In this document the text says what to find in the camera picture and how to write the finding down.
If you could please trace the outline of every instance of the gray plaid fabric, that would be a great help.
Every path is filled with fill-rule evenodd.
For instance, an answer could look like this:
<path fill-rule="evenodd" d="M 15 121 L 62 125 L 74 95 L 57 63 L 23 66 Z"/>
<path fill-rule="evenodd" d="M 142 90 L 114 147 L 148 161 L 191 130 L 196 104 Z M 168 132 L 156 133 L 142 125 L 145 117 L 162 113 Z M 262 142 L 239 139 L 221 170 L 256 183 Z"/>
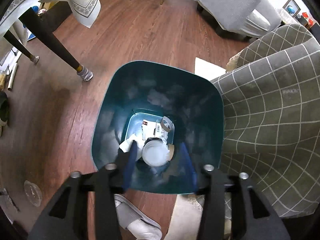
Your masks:
<path fill-rule="evenodd" d="M 313 213 L 320 201 L 319 43 L 302 25 L 284 25 L 245 48 L 237 67 L 212 80 L 224 103 L 220 169 L 248 173 L 279 216 Z"/>

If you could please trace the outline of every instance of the blue ball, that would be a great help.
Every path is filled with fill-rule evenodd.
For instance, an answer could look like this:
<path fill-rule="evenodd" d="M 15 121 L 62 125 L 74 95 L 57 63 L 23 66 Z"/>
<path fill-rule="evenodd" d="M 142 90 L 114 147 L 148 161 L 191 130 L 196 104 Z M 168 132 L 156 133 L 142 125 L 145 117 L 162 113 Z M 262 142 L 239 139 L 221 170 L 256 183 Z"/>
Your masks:
<path fill-rule="evenodd" d="M 293 9 L 293 7 L 292 7 L 291 5 L 289 5 L 289 6 L 287 7 L 287 9 L 288 9 L 288 12 L 289 12 L 289 13 L 294 14 L 295 10 Z"/>

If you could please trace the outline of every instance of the silver bolt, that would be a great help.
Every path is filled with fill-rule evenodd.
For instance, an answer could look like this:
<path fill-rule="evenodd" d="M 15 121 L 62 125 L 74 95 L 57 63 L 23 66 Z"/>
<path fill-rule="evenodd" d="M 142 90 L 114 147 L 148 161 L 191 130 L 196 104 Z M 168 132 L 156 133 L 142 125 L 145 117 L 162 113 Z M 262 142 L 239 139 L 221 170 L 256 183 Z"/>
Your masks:
<path fill-rule="evenodd" d="M 106 170 L 108 171 L 113 171 L 117 168 L 117 165 L 115 163 L 108 163 L 106 166 L 105 166 Z"/>
<path fill-rule="evenodd" d="M 70 177 L 72 177 L 74 179 L 80 178 L 81 177 L 81 172 L 73 171 L 73 172 L 71 172 Z"/>
<path fill-rule="evenodd" d="M 203 168 L 206 170 L 206 171 L 213 171 L 214 170 L 214 167 L 213 165 L 211 164 L 206 164 L 203 166 Z"/>
<path fill-rule="evenodd" d="M 239 174 L 239 178 L 241 178 L 241 179 L 247 179 L 247 178 L 249 178 L 249 175 L 248 175 L 248 173 L 241 172 L 241 173 Z"/>

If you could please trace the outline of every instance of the trash can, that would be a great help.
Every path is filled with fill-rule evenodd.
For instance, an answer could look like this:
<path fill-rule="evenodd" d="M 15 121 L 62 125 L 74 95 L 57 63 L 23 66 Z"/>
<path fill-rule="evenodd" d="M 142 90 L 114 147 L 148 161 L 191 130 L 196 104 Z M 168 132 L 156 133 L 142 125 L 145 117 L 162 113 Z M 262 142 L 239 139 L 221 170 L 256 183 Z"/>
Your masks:
<path fill-rule="evenodd" d="M 178 68 L 133 61 L 114 74 L 98 115 L 92 158 L 98 169 L 115 161 L 119 145 L 142 133 L 142 120 L 174 124 L 168 139 L 172 159 L 161 167 L 136 161 L 131 188 L 162 194 L 197 191 L 197 173 L 205 164 L 218 167 L 223 140 L 223 102 L 208 80 Z"/>

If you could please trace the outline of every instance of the framed picture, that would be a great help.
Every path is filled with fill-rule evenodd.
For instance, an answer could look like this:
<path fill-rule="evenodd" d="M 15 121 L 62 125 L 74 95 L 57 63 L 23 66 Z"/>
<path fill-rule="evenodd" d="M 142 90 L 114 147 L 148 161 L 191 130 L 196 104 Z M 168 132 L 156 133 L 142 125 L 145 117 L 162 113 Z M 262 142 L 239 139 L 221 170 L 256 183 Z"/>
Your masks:
<path fill-rule="evenodd" d="M 288 0 L 283 6 L 283 9 L 285 9 L 292 17 L 295 17 L 300 11 L 300 7 L 294 0 Z"/>

